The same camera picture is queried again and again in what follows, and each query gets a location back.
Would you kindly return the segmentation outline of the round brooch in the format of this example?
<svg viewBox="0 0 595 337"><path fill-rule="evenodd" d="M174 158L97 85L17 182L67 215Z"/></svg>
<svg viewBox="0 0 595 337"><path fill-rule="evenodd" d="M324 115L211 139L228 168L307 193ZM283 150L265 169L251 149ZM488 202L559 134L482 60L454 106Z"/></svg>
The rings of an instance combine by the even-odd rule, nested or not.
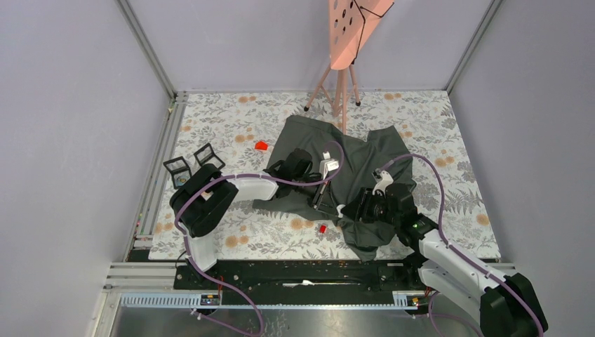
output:
<svg viewBox="0 0 595 337"><path fill-rule="evenodd" d="M336 207L336 211L337 211L337 217L338 217L338 218L342 218L342 217L343 217L342 209L343 209L344 207L345 207L345 205L344 205L344 204L339 204L339 205Z"/></svg>

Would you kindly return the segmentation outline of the dark grey t-shirt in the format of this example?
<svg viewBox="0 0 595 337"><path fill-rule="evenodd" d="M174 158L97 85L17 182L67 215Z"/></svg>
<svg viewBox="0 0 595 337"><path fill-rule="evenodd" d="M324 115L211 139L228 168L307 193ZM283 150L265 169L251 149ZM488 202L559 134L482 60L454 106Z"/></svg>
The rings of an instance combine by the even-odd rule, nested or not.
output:
<svg viewBox="0 0 595 337"><path fill-rule="evenodd" d="M302 116L290 116L277 139L268 164L286 159L296 148L312 156L313 169L319 169L321 154L328 150L339 159L337 146L344 150L344 163L340 172L331 181L333 198L338 204L348 204L355 199L362 187L375 186L373 171L389 160L408 153L408 149L393 126L368 132L367 140L360 140L343 134L334 125ZM330 220L342 229L346 245L363 262L374 260L377 250L388 245L394 238L392 226L384 223L365 224L348 218L314 210L308 204L309 198L296 191L271 201L256 200L253 208L263 211L279 211L299 215L307 220Z"/></svg>

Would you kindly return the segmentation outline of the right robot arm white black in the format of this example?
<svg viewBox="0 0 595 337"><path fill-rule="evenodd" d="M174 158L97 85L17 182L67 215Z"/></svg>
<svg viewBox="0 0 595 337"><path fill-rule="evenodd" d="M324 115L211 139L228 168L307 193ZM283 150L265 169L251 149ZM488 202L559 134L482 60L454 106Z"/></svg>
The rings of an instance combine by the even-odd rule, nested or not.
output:
<svg viewBox="0 0 595 337"><path fill-rule="evenodd" d="M384 223L413 253L402 271L412 289L424 285L462 308L484 336L543 336L549 328L530 280L508 275L446 241L439 226L420 213L404 184L392 183L381 192L362 188L340 213L362 223Z"/></svg>

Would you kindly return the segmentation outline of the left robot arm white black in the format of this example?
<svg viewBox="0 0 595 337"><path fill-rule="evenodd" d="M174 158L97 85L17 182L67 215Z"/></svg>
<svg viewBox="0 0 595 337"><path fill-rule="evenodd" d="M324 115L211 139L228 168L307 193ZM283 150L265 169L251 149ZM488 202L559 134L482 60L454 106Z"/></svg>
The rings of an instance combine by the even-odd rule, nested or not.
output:
<svg viewBox="0 0 595 337"><path fill-rule="evenodd" d="M342 168L345 158L322 154L318 171L310 153L293 150L260 173L225 176L213 164L202 166L189 175L171 197L174 225L182 233L191 280L202 289L212 287L218 278L213 231L228 208L236 201L270 201L292 194L305 196L311 208L319 211L330 182Z"/></svg>

